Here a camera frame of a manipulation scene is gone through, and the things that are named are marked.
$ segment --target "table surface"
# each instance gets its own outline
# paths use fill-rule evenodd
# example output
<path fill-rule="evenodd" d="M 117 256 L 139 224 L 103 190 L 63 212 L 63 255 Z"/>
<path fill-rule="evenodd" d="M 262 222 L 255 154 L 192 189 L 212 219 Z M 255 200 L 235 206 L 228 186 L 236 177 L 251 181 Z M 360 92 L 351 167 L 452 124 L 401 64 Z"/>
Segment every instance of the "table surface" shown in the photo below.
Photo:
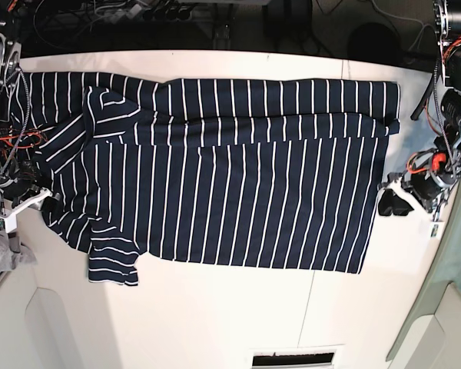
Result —
<path fill-rule="evenodd" d="M 400 133 L 384 175 L 404 167 L 434 135 L 410 114 L 429 75 L 380 65 L 250 52 L 147 51 L 24 59 L 26 71 L 108 71 L 153 81 L 175 78 L 396 81 Z M 443 212 L 449 216 L 450 206 Z M 386 356 L 412 307 L 439 242 L 419 214 L 376 216 L 363 271 L 261 270 L 183 264 L 143 255 L 140 285 L 90 284 L 86 256 L 70 249 L 39 213 L 19 217 L 38 259 L 37 285 L 62 298 L 86 368 L 240 369 L 253 350 L 343 345 L 338 367 L 388 368 Z"/>

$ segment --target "cable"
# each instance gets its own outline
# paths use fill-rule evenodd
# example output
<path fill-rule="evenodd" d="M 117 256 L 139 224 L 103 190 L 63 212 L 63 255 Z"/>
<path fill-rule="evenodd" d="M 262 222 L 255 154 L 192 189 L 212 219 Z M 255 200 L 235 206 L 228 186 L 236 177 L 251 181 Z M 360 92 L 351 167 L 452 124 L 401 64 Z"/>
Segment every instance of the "cable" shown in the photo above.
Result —
<path fill-rule="evenodd" d="M 456 180 L 456 163 L 454 162 L 454 155 L 453 155 L 453 150 L 451 150 L 451 146 L 449 144 L 449 140 L 446 135 L 446 131 L 444 130 L 444 124 L 443 124 L 443 116 L 440 111 L 440 106 L 439 106 L 439 99 L 437 97 L 437 81 L 439 79 L 439 63 L 441 63 L 440 56 L 437 57 L 437 62 L 436 66 L 433 69 L 433 102 L 436 105 L 436 112 L 437 112 L 437 119 L 439 120 L 439 126 L 440 130 L 443 134 L 444 137 L 444 142 L 446 143 L 447 147 L 447 153 L 449 154 L 449 159 L 451 161 L 451 167 L 453 169 L 453 175 L 454 179 Z"/>
<path fill-rule="evenodd" d="M 321 4 L 320 4 L 320 0 L 316 0 L 316 4 L 317 4 L 317 7 L 320 9 L 321 14 L 328 17 L 328 16 L 332 15 L 334 13 L 334 11 L 337 10 L 340 5 L 343 4 L 343 1 L 344 0 L 339 0 L 338 3 L 334 7 L 332 7 L 332 9 L 329 10 L 328 12 L 325 12 L 323 10 L 323 8 L 321 7 Z"/>
<path fill-rule="evenodd" d="M 423 33 L 425 31 L 426 28 L 431 28 L 434 33 L 436 32 L 436 29 L 434 28 L 433 25 L 431 25 L 430 23 L 424 23 L 423 21 L 419 20 L 419 19 L 416 19 L 416 18 L 410 18 L 410 17 L 402 17 L 400 15 L 394 15 L 394 14 L 391 14 L 391 13 L 388 13 L 388 12 L 385 12 L 384 10 L 382 10 L 376 3 L 375 0 L 369 0 L 370 3 L 372 4 L 372 6 L 374 7 L 374 9 L 379 12 L 380 14 L 382 15 L 385 15 L 386 17 L 391 17 L 391 18 L 394 18 L 394 19 L 398 19 L 400 21 L 407 21 L 407 22 L 416 22 L 418 23 L 422 29 L 420 29 L 420 32 L 419 34 L 416 36 L 415 38 L 415 41 L 413 42 L 413 44 L 408 48 L 408 51 L 412 51 L 413 48 L 416 46 L 417 42 L 419 42 L 419 47 L 420 47 L 420 42 L 421 42 L 421 38 L 423 37 Z"/>
<path fill-rule="evenodd" d="M 46 41 L 43 36 L 41 36 L 41 34 L 39 33 L 39 30 L 38 30 L 38 27 L 36 25 L 36 15 L 38 14 L 38 11 L 39 11 L 39 8 L 45 3 L 46 0 L 41 0 L 41 2 L 39 3 L 38 7 L 36 8 L 35 12 L 34 12 L 34 16 L 32 17 L 32 26 L 34 27 L 34 30 L 36 32 L 36 35 L 41 39 L 41 41 L 43 41 L 45 44 L 47 45 L 50 45 L 51 47 L 53 48 L 58 48 L 60 50 L 67 50 L 69 52 L 72 52 L 74 50 L 72 50 L 71 48 L 66 48 L 66 47 L 63 47 L 63 46 L 60 46 L 60 45 L 54 45 L 52 44 L 51 42 L 48 42 Z"/>
<path fill-rule="evenodd" d="M 27 81 L 25 80 L 24 72 L 22 71 L 21 67 L 17 67 L 19 77 L 23 84 L 24 84 L 24 91 L 25 91 L 25 116 L 24 116 L 24 121 L 22 122 L 22 129 L 21 133 L 19 133 L 17 140 L 15 141 L 14 146 L 12 147 L 12 150 L 10 151 L 10 154 L 8 154 L 8 158 L 2 167 L 0 171 L 0 175 L 3 175 L 5 173 L 5 170 L 8 167 L 8 164 L 10 163 L 11 159 L 14 157 L 15 152 L 17 151 L 18 144 L 22 140 L 22 136 L 24 135 L 25 129 L 28 125 L 29 121 L 29 115 L 31 114 L 31 96 L 29 95 L 29 87 L 27 84 Z"/>

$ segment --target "white panel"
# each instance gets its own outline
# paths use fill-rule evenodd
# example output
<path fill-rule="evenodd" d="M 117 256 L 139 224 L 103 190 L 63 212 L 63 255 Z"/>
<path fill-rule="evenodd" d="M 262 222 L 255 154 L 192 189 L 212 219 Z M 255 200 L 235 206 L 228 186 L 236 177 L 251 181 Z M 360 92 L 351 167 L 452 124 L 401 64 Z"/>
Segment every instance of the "white panel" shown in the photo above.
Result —
<path fill-rule="evenodd" d="M 0 284 L 0 369 L 50 369 L 43 367 L 25 326 L 35 289 L 30 267 L 16 269 Z"/>
<path fill-rule="evenodd" d="M 390 137 L 385 175 L 403 168 L 433 135 L 423 121 L 409 118 L 429 74 L 345 61 L 343 78 L 397 81 L 401 86 L 400 134 Z M 443 214 L 447 219 L 449 209 Z M 300 346 L 345 344 L 340 367 L 382 369 L 386 356 L 425 279 L 438 241 L 421 238 L 422 218 L 375 218 L 360 275 L 317 272 Z"/>

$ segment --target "striped shirt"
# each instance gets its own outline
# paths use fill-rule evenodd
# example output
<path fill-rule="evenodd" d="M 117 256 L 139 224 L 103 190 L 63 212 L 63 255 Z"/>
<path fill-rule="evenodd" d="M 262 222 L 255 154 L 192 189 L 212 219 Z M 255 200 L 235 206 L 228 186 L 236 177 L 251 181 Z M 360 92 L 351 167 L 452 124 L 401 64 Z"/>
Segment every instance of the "striped shirt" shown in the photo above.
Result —
<path fill-rule="evenodd" d="M 89 254 L 90 281 L 136 285 L 146 251 L 362 269 L 389 135 L 399 130 L 397 84 L 26 77 L 31 128 L 48 138 L 29 155 L 62 196 L 44 219 Z M 18 125 L 23 90 L 12 101 Z"/>

